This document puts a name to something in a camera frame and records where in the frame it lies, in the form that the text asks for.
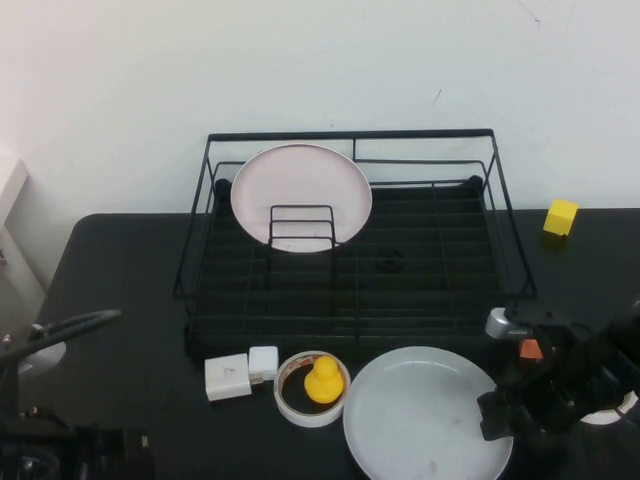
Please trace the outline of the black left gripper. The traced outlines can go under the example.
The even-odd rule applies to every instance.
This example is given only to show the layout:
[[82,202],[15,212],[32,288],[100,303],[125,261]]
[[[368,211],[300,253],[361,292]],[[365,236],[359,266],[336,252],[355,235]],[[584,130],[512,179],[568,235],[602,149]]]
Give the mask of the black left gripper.
[[76,428],[75,479],[155,479],[148,434],[142,428]]

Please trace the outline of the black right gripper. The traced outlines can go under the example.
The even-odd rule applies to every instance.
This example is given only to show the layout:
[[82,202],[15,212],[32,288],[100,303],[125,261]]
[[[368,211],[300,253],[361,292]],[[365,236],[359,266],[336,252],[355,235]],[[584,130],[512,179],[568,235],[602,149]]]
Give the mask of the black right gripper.
[[586,403],[549,375],[502,384],[477,403],[486,441],[564,434],[586,415]]

